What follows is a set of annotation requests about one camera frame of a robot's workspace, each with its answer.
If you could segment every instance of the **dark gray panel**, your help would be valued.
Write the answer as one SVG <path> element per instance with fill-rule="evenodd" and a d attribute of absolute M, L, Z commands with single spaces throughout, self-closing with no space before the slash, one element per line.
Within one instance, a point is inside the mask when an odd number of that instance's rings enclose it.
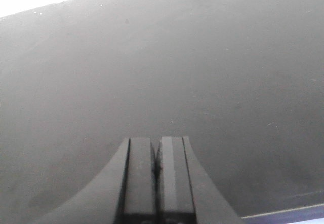
<path fill-rule="evenodd" d="M 62 205 L 125 136 L 189 135 L 241 217 L 323 204 L 323 3 L 70 0 L 4 17 L 0 222 Z"/>

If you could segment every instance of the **gray surface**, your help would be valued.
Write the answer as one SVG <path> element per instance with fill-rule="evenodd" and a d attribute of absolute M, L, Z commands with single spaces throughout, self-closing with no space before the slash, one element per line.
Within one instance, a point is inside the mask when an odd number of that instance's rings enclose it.
<path fill-rule="evenodd" d="M 0 222 L 60 206 L 125 136 L 189 135 L 240 216 L 323 203 L 323 3 L 71 0 L 5 17 Z"/>

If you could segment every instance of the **black plastic mount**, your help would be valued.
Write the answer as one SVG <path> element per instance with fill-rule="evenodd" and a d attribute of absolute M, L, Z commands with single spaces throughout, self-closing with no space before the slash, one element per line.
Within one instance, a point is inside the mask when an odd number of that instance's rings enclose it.
<path fill-rule="evenodd" d="M 125 139 L 103 170 L 34 224 L 242 224 L 188 137 Z"/>

